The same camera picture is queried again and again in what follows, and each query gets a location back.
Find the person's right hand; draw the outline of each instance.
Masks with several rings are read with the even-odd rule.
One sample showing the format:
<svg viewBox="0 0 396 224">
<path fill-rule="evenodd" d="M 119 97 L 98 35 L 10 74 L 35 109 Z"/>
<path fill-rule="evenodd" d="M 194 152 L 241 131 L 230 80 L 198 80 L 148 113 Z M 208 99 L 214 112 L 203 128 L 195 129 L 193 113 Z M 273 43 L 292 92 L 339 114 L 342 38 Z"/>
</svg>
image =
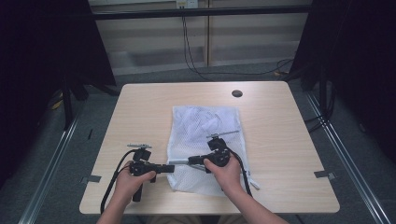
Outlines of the person's right hand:
<svg viewBox="0 0 396 224">
<path fill-rule="evenodd" d="M 228 194 L 230 190 L 243 190 L 240 177 L 241 166 L 233 155 L 224 167 L 219 167 L 208 159 L 204 159 L 204 164 L 213 173 L 225 194 Z"/>
</svg>

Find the mesh bag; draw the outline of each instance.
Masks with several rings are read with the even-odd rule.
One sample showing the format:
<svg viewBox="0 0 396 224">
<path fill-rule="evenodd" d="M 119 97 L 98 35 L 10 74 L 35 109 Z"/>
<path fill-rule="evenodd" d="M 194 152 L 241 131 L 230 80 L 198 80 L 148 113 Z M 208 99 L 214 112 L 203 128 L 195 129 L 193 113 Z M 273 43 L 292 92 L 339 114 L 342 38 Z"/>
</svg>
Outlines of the mesh bag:
<svg viewBox="0 0 396 224">
<path fill-rule="evenodd" d="M 236 107 L 174 106 L 172 132 L 167 149 L 168 162 L 210 153 L 207 142 L 211 138 L 207 137 L 214 133 L 227 133 L 220 138 L 224 139 L 227 147 L 241 157 L 249 176 L 245 140 Z M 167 177 L 173 190 L 224 196 L 213 174 L 207 174 L 189 165 L 176 165 L 175 172 L 168 174 Z"/>
</svg>

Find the light wood tabletop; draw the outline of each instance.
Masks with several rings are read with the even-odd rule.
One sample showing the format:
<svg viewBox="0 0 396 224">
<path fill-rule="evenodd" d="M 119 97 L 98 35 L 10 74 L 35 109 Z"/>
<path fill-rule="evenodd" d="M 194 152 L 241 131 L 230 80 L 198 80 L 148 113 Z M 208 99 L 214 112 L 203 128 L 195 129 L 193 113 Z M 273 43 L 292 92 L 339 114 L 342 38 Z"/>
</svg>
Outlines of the light wood tabletop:
<svg viewBox="0 0 396 224">
<path fill-rule="evenodd" d="M 240 90 L 241 97 L 232 96 Z M 150 162 L 166 163 L 167 145 L 175 105 L 235 106 L 239 109 L 247 159 L 260 190 L 253 197 L 275 213 L 335 213 L 339 203 L 323 171 L 299 109 L 287 83 L 195 82 L 128 84 L 121 91 L 103 144 L 92 170 L 101 176 L 89 182 L 80 212 L 100 214 L 100 203 L 128 144 L 149 144 Z M 172 191 L 166 174 L 156 183 L 145 183 L 140 203 L 131 203 L 126 214 L 196 215 L 237 214 L 226 197 Z"/>
</svg>

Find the black cable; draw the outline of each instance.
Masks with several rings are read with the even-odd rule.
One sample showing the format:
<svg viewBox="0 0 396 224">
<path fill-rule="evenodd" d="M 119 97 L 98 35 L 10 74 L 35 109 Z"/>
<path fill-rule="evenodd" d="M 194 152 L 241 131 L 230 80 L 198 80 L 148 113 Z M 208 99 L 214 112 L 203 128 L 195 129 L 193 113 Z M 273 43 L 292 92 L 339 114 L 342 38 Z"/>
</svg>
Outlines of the black cable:
<svg viewBox="0 0 396 224">
<path fill-rule="evenodd" d="M 317 116 L 316 118 L 308 119 L 307 121 L 304 121 L 305 123 L 307 123 L 307 122 L 310 122 L 310 121 L 315 120 L 315 119 L 320 119 L 320 118 L 324 119 L 324 120 L 321 120 L 316 125 L 314 125 L 312 128 L 310 128 L 308 130 L 309 133 L 312 133 L 313 131 L 315 131 L 318 128 L 320 128 L 320 126 L 322 126 L 322 125 L 324 125 L 324 124 L 326 124 L 326 123 L 328 123 L 330 121 L 330 117 L 332 116 L 332 112 L 334 111 L 335 95 L 336 95 L 336 89 L 335 89 L 335 86 L 332 84 L 332 93 L 331 93 L 329 104 L 327 106 L 327 115 L 326 115 L 326 117 L 324 117 L 323 115 L 320 115 L 320 116 Z"/>
<path fill-rule="evenodd" d="M 301 217 L 300 217 L 299 215 L 296 215 L 296 217 L 297 217 L 297 219 L 299 220 L 299 222 L 300 222 L 301 224 L 304 224 L 303 220 L 301 219 Z"/>
<path fill-rule="evenodd" d="M 193 73 L 198 74 L 198 76 L 201 77 L 202 79 L 207 80 L 207 81 L 214 81 L 214 80 L 212 80 L 210 78 L 203 77 L 202 74 L 200 72 L 198 72 L 197 68 L 195 67 L 194 60 L 192 59 L 191 50 L 190 50 L 189 36 L 187 34 L 186 18 L 182 17 L 181 19 L 183 21 L 184 60 L 186 61 L 186 65 L 189 67 L 189 69 Z M 192 64 L 193 69 L 190 67 L 190 64 L 189 64 L 189 62 L 187 60 L 187 47 L 188 47 L 188 50 L 189 50 L 190 60 L 191 60 L 191 64 Z"/>
<path fill-rule="evenodd" d="M 203 79 L 205 79 L 205 80 L 214 81 L 214 80 L 212 80 L 212 79 L 210 79 L 210 78 L 203 77 L 202 75 L 241 75 L 241 76 L 259 76 L 259 75 L 265 75 L 265 74 L 268 74 L 268 73 L 272 73 L 272 72 L 275 72 L 275 71 L 279 71 L 279 68 L 281 68 L 281 67 L 285 66 L 286 64 L 288 64 L 288 63 L 290 63 L 290 62 L 293 61 L 293 59 L 283 59 L 283 60 L 280 60 L 279 62 L 277 62 L 276 68 L 275 68 L 275 69 L 272 69 L 272 70 L 269 70 L 269 71 L 266 71 L 266 72 L 261 72 L 261 73 L 234 73 L 234 72 L 232 72 L 232 73 L 230 73 L 230 72 L 209 72 L 209 73 L 207 73 L 207 72 L 200 72 L 200 71 L 198 71 L 198 69 L 195 67 L 195 64 L 194 64 L 193 59 L 192 59 L 192 56 L 191 56 L 190 41 L 189 41 L 189 36 L 188 36 L 188 34 L 187 34 L 187 23 L 186 23 L 186 18 L 185 18 L 185 17 L 182 17 L 182 21 L 183 21 L 183 36 L 184 36 L 184 59 L 185 59 L 185 61 L 186 61 L 187 66 L 189 67 L 189 69 L 190 69 L 193 73 L 198 74 L 201 78 L 203 78 Z M 191 59 L 192 68 L 190 67 L 190 64 L 188 63 L 188 60 L 187 60 L 187 50 L 189 51 L 189 54 L 190 54 L 190 59 Z"/>
<path fill-rule="evenodd" d="M 122 157 L 122 159 L 120 160 L 120 163 L 119 163 L 119 165 L 117 166 L 117 169 L 116 169 L 116 171 L 114 172 L 113 177 L 112 177 L 111 180 L 110 180 L 110 183 L 108 184 L 106 193 L 105 193 L 105 195 L 103 196 L 102 202 L 101 202 L 101 204 L 100 204 L 100 213 L 101 213 L 101 214 L 103 214 L 103 212 L 105 211 L 105 204 L 106 204 L 108 195 L 110 194 L 110 191 L 111 191 L 111 189 L 113 188 L 114 182 L 116 182 L 117 176 L 119 176 L 119 173 L 120 173 L 123 169 L 125 169 L 125 168 L 128 167 L 128 166 L 125 166 L 125 167 L 123 167 L 123 168 L 119 171 L 119 169 L 120 169 L 120 167 L 121 167 L 123 161 L 125 160 L 126 156 L 128 156 L 131 152 L 134 152 L 134 151 L 135 151 L 135 149 L 129 150 L 127 153 L 125 153 L 125 155 L 124 155 L 124 156 Z"/>
<path fill-rule="evenodd" d="M 249 186 L 249 184 L 248 184 L 247 172 L 246 172 L 246 170 L 245 170 L 244 163 L 242 162 L 242 159 L 241 159 L 241 158 L 239 157 L 239 155 L 238 155 L 236 152 L 234 152 L 232 149 L 230 149 L 230 148 L 227 147 L 227 146 L 226 146 L 226 148 L 227 148 L 228 150 L 230 150 L 230 152 L 231 152 L 231 153 L 235 156 L 235 158 L 238 160 L 239 166 L 240 166 L 241 169 L 242 169 L 242 176 L 244 177 L 244 183 L 245 183 L 245 188 L 246 188 L 246 190 L 247 190 L 247 194 L 250 195 L 250 196 L 253 198 L 253 195 L 251 194 L 251 191 L 250 191 L 250 186 Z"/>
</svg>

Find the floor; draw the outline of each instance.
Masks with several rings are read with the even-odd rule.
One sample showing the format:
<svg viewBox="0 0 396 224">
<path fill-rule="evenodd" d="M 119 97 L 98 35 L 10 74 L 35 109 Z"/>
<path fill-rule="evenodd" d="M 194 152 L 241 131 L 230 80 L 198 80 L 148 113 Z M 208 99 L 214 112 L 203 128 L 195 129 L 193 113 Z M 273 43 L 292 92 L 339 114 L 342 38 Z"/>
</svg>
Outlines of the floor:
<svg viewBox="0 0 396 224">
<path fill-rule="evenodd" d="M 149 82 L 190 82 L 190 81 L 254 81 L 278 80 L 273 72 L 275 63 L 232 65 L 214 68 L 200 68 L 203 72 L 261 73 L 260 75 L 196 74 L 189 69 L 149 74 L 116 77 L 117 90 L 125 83 Z M 310 104 L 306 92 L 300 87 L 300 80 L 289 82 L 294 99 L 299 106 L 303 119 L 317 115 Z M 42 201 L 31 202 L 40 182 L 45 181 L 43 174 L 49 167 L 52 156 L 65 134 L 63 106 L 48 110 L 41 121 L 37 139 L 32 144 L 29 155 L 21 163 L 18 172 L 0 190 L 0 223 L 93 223 L 98 216 L 82 215 L 79 202 L 85 190 L 81 183 L 84 176 L 91 174 L 97 153 L 106 133 L 107 125 L 117 103 L 117 97 L 109 96 L 93 87 L 87 87 L 90 97 L 85 102 L 73 101 L 75 123 L 73 135 L 66 143 L 63 153 L 58 154 L 59 165 L 52 170 L 53 178 L 42 193 Z M 318 120 L 307 122 L 307 129 L 315 126 Z M 361 130 L 361 123 L 336 97 L 331 123 L 340 136 L 344 146 L 361 175 L 385 210 L 390 223 L 396 220 L 396 164 L 381 152 L 369 133 Z M 339 154 L 323 128 L 311 133 L 312 141 L 326 171 L 334 172 L 332 187 L 341 205 L 336 214 L 282 214 L 290 223 L 380 223 L 367 207 L 361 192 L 356 188 L 348 169 L 340 160 Z M 36 213 L 26 216 L 28 205 L 34 205 Z M 142 223 L 145 217 L 124 217 L 122 223 Z"/>
</svg>

